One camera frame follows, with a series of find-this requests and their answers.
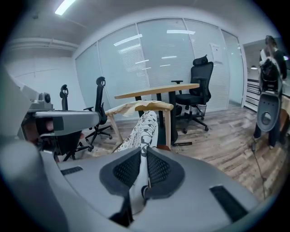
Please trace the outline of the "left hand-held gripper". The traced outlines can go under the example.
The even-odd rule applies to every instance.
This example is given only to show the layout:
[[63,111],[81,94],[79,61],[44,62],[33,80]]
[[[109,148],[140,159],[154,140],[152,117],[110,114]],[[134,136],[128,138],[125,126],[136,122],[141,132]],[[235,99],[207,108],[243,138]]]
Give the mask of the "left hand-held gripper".
[[99,114],[91,111],[53,111],[49,93],[38,93],[17,82],[0,67],[0,143],[17,136],[27,113],[53,122],[53,130],[42,136],[63,136],[97,125]]

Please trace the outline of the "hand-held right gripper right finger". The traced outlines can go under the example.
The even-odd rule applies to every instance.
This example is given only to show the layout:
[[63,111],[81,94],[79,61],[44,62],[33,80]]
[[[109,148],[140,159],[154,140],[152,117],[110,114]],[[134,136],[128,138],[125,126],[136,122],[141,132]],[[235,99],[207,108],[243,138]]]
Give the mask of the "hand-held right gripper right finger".
[[171,196],[147,200],[132,224],[134,232],[214,232],[259,204],[247,188],[209,163],[157,148],[148,152],[175,161],[184,179]]

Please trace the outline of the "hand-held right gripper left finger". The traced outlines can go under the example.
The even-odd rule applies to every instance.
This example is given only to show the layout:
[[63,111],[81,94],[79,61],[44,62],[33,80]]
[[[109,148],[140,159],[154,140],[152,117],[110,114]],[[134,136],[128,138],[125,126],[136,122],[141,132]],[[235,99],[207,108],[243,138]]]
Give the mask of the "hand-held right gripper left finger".
[[69,228],[129,227],[129,189],[139,172],[140,149],[59,164],[51,154],[40,154]]

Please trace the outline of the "light wooden chair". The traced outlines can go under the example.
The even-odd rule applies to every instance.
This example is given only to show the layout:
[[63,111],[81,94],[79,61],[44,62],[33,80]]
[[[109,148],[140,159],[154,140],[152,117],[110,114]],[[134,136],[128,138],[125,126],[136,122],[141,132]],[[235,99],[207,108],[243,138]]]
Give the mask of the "light wooden chair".
[[[164,107],[162,108],[153,108],[153,107],[149,107],[149,110],[145,110],[145,111],[162,111],[164,116],[165,116],[165,134],[166,134],[166,145],[168,146],[168,148],[170,149],[170,139],[171,139],[171,120],[170,120],[170,111],[173,109],[173,105],[172,104],[169,104],[169,103],[166,103]],[[115,132],[115,134],[117,135],[119,141],[122,143],[124,140],[119,132],[119,129],[118,129],[118,126],[115,122],[115,119],[114,119],[114,115],[109,115],[107,116],[110,121],[111,121],[111,125],[112,125],[112,128]]]

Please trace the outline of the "black mesh office chair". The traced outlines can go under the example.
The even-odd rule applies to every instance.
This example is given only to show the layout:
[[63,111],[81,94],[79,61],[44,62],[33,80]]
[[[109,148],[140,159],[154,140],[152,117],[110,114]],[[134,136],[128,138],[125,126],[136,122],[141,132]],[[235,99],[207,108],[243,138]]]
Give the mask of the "black mesh office chair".
[[112,139],[111,134],[104,132],[104,130],[108,128],[113,130],[112,126],[106,126],[101,129],[99,128],[99,125],[104,125],[107,122],[107,115],[105,114],[104,103],[102,102],[103,90],[106,85],[105,78],[98,77],[96,79],[96,84],[97,84],[97,96],[96,96],[96,104],[95,104],[94,109],[95,109],[95,112],[98,113],[100,120],[94,126],[95,131],[85,137],[86,142],[89,144],[88,146],[89,152],[91,152],[94,149],[93,142],[98,135],[107,135],[109,136],[109,139],[111,140]]
[[196,115],[196,105],[207,105],[211,99],[211,93],[209,90],[209,82],[213,72],[213,62],[208,61],[207,55],[196,58],[193,60],[193,66],[191,67],[191,79],[190,83],[198,83],[199,87],[190,89],[189,93],[182,93],[176,95],[176,103],[185,106],[185,110],[189,111],[184,114],[180,110],[177,110],[176,119],[185,119],[182,132],[187,134],[187,127],[191,121],[195,121],[204,126],[204,130],[208,131],[208,126]]
[[[68,88],[67,85],[64,84],[61,87],[60,97],[62,99],[62,109],[67,111],[68,110]],[[84,135],[80,131],[76,131],[70,134],[59,135],[54,137],[54,144],[56,146],[54,152],[54,160],[58,163],[59,158],[58,156],[65,156],[63,161],[67,161],[69,158],[75,160],[75,153],[88,149],[89,145],[83,145],[80,141]]]

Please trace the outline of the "round wooden table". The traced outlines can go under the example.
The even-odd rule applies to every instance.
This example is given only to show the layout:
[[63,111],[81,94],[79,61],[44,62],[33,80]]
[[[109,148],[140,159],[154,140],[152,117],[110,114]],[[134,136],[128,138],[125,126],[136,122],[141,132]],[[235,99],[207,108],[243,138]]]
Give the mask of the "round wooden table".
[[176,130],[176,91],[179,90],[189,90],[198,88],[198,83],[189,83],[189,84],[174,84],[174,85],[167,85],[167,86],[160,86],[160,87],[151,87],[143,90],[139,90],[136,92],[126,93],[123,95],[114,96],[115,99],[124,99],[134,97],[137,100],[141,99],[141,96],[145,95],[152,95],[152,94],[161,94],[161,93],[168,93],[169,95],[169,103],[173,105],[173,109],[170,111],[170,120],[171,120],[171,139],[170,145],[173,145],[177,138],[178,133]]

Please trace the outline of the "black and white round machine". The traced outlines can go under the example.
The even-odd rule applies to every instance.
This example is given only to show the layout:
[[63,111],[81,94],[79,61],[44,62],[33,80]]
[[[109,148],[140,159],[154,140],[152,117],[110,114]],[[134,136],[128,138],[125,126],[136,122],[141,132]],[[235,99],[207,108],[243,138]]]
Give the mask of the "black and white round machine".
[[257,109],[257,125],[261,131],[271,131],[278,120],[282,92],[282,76],[273,57],[266,57],[259,64],[260,99]]
[[[283,82],[287,76],[287,68],[286,68],[286,62],[284,60],[284,53],[278,49],[275,39],[270,35],[266,36],[265,44],[266,46],[260,51],[259,64],[262,60],[265,60],[266,57],[273,57],[279,65],[280,73],[282,76],[282,82]],[[268,145],[270,149],[273,149],[275,147],[280,136],[280,112],[279,112],[276,125],[271,131],[267,132]],[[256,122],[256,127],[255,127],[255,131],[253,135],[254,139],[260,138],[262,132],[263,131],[261,131],[261,129],[258,127],[257,122]]]

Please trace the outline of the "black metal railing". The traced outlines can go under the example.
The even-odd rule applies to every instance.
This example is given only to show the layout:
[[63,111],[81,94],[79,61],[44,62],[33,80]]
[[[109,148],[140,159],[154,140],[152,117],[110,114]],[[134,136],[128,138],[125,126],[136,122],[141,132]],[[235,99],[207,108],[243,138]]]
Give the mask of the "black metal railing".
[[259,81],[255,79],[247,80],[245,106],[252,110],[257,109],[260,98]]

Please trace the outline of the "long ceiling light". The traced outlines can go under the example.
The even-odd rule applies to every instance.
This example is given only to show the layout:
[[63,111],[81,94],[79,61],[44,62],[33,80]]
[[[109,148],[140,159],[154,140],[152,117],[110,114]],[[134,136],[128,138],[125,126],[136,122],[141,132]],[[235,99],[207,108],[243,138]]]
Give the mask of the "long ceiling light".
[[76,0],[63,0],[60,6],[55,10],[55,14],[63,15],[65,11],[75,2]]

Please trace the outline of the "white paper sheet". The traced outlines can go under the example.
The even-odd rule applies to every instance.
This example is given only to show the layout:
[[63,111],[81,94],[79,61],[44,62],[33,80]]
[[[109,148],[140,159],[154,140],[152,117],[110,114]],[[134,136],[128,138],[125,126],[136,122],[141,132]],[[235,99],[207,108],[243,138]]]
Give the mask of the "white paper sheet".
[[210,43],[210,47],[212,51],[213,61],[215,63],[223,63],[222,50],[220,45]]

